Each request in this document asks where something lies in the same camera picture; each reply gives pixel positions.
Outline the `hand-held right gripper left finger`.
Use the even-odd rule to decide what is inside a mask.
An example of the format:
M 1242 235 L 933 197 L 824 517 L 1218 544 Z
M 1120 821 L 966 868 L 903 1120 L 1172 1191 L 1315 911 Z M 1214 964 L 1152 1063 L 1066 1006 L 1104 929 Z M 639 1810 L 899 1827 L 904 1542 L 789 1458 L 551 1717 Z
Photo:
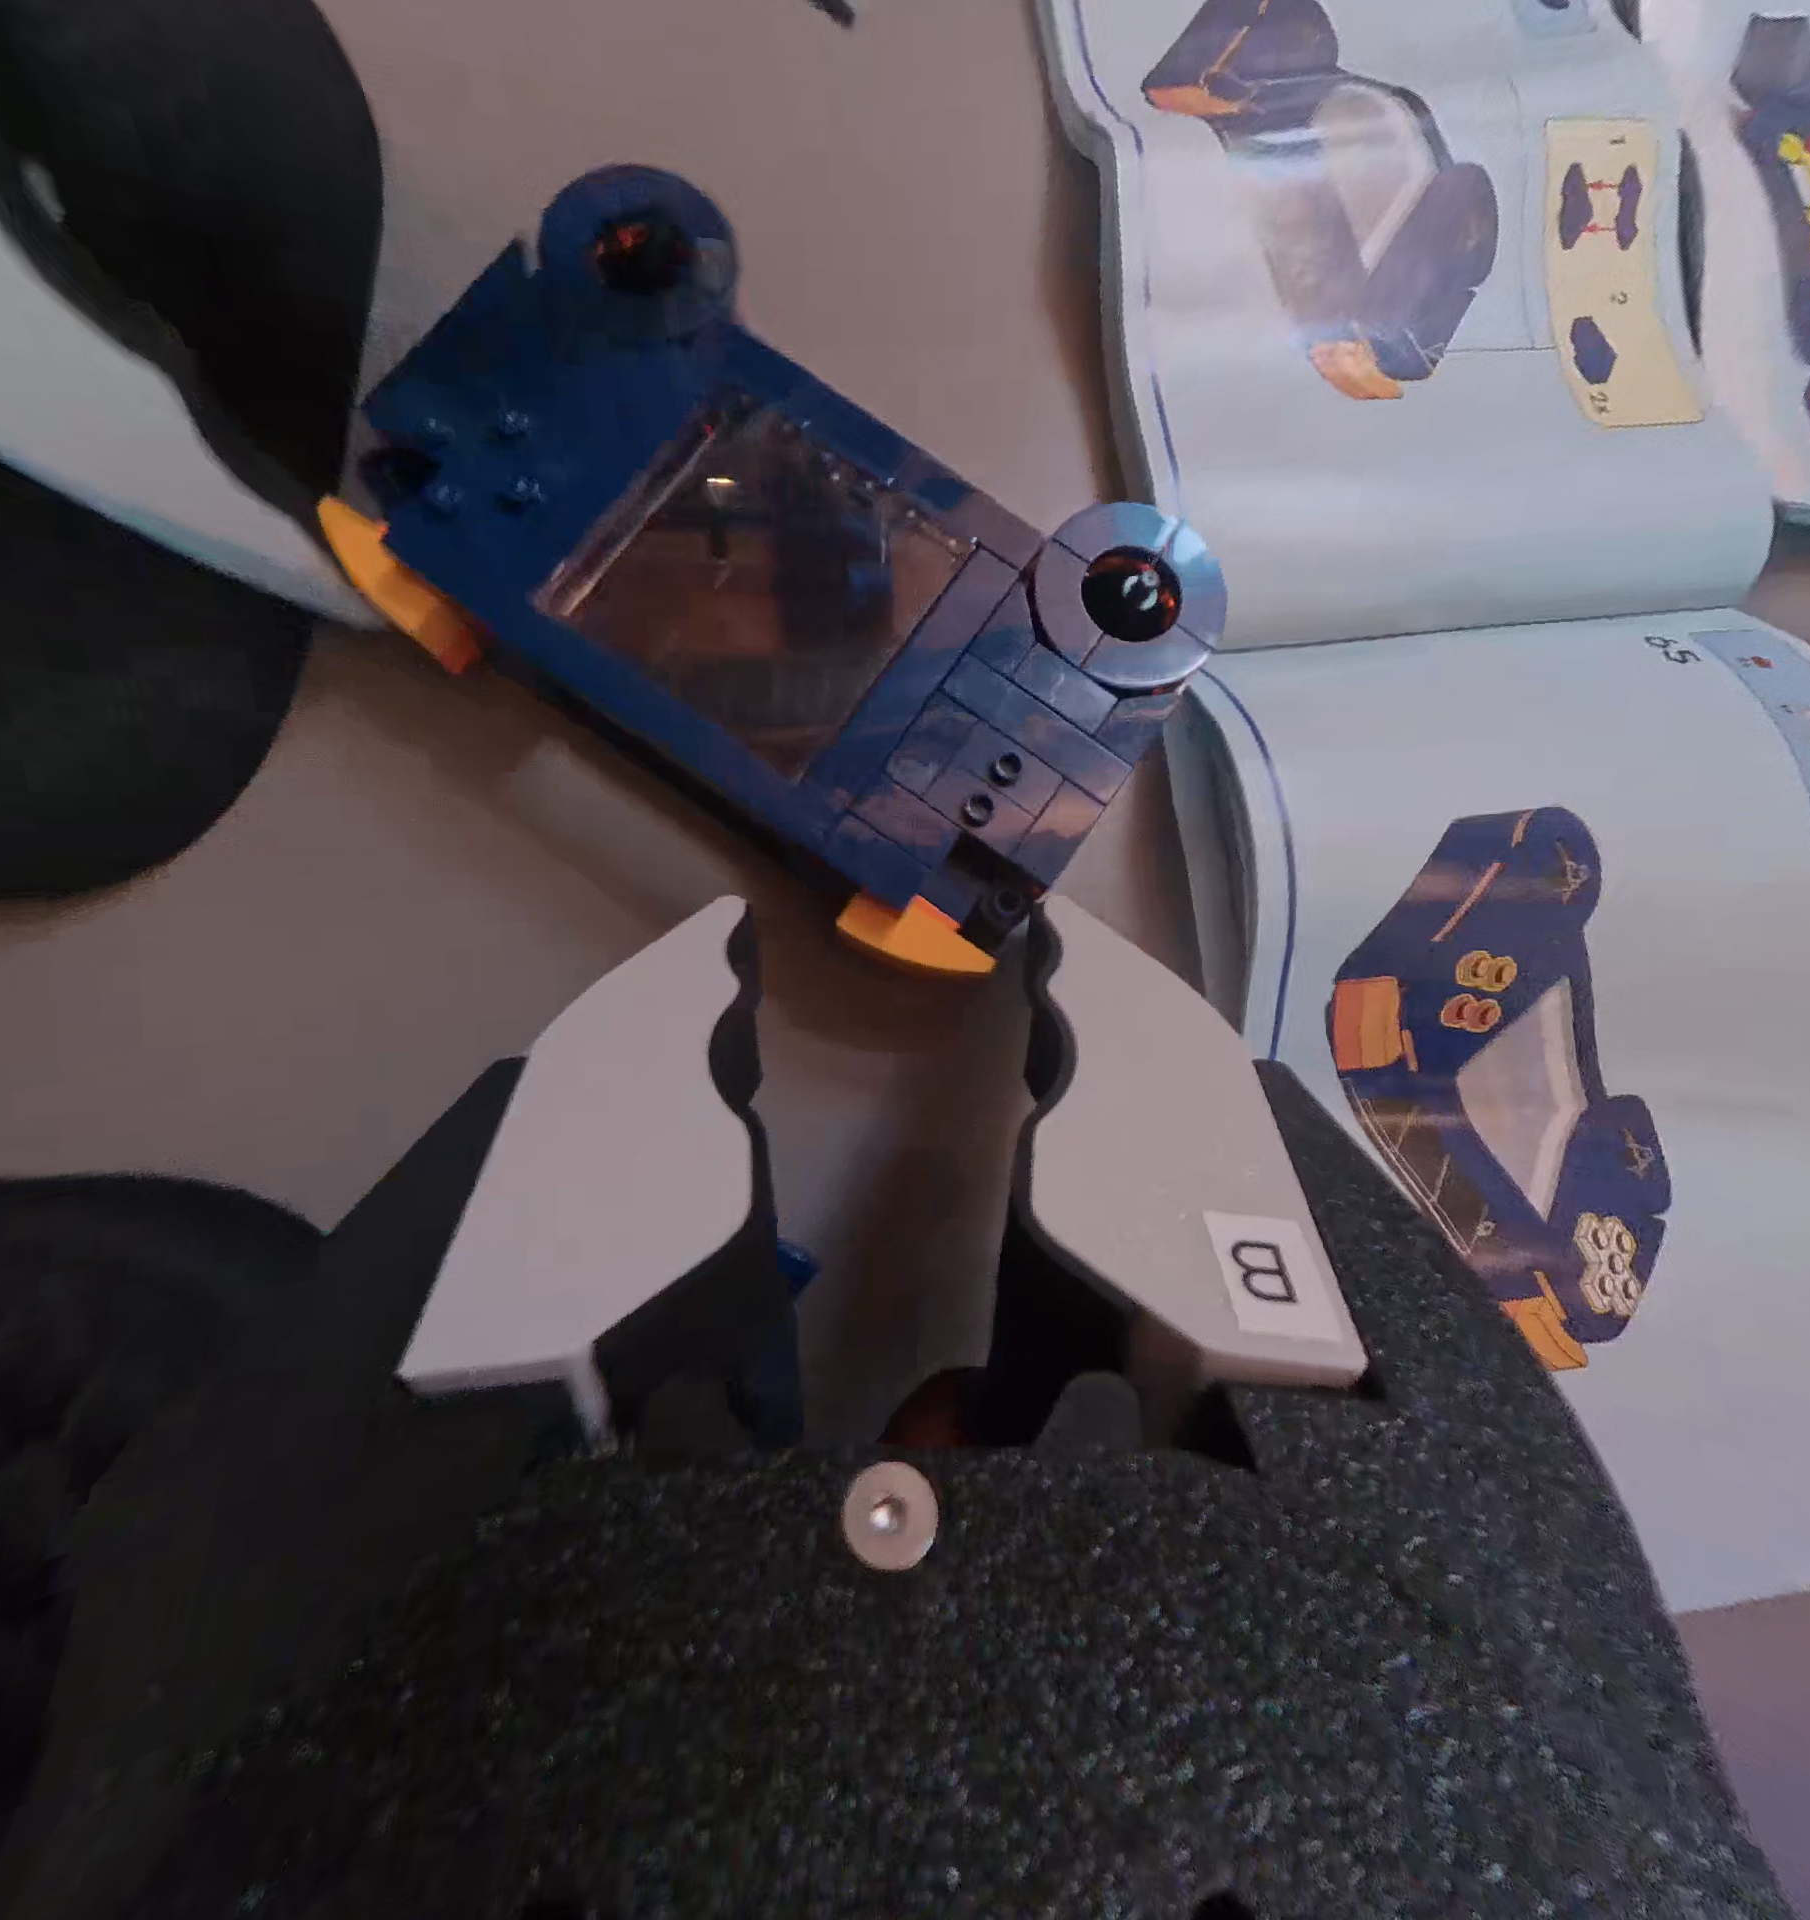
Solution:
M 720 895 L 528 1044 L 399 1379 L 561 1386 L 608 1434 L 679 1373 L 744 1379 L 774 1333 L 751 910 Z

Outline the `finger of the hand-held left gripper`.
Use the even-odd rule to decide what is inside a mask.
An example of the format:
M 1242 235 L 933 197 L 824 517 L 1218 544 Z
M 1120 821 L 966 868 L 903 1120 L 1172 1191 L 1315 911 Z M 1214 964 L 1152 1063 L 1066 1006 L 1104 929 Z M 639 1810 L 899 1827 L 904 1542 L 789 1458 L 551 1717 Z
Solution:
M 57 291 L 1 219 L 0 462 L 240 584 L 383 627 L 327 548 L 213 449 L 173 377 Z

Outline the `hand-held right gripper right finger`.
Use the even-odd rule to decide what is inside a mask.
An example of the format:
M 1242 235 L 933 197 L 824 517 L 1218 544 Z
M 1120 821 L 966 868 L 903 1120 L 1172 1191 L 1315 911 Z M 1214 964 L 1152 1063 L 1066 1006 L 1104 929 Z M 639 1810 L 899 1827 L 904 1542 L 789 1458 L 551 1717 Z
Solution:
M 1066 897 L 1028 936 L 1036 1068 L 1020 1207 L 1118 1313 L 1137 1388 L 1353 1388 L 1368 1356 L 1239 1031 Z

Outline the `dark blue toy brick console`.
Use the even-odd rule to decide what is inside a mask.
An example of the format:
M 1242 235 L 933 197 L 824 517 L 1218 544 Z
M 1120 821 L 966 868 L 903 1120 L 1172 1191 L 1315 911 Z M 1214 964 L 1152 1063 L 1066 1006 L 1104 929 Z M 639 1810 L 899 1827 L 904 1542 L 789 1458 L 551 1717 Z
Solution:
M 678 173 L 571 180 L 363 397 L 349 583 L 837 897 L 903 970 L 991 972 L 1223 642 L 1188 519 L 1042 534 L 735 316 Z

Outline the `open instruction booklet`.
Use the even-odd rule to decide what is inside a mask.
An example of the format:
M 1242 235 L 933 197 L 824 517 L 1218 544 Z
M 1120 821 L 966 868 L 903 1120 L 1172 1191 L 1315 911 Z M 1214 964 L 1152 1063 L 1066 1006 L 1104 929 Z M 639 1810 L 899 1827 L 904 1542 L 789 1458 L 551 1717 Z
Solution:
M 1036 4 L 1223 569 L 1207 987 L 1556 1376 L 1679 1610 L 1810 1593 L 1810 645 L 1659 4 Z

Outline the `instruction booklet purple toy cover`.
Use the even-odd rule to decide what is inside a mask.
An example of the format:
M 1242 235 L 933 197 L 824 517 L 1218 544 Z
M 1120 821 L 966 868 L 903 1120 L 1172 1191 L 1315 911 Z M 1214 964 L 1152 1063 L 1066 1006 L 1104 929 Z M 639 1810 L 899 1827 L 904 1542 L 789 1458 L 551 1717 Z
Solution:
M 1673 9 L 1662 46 L 1686 82 L 1706 370 L 1810 524 L 1810 2 Z

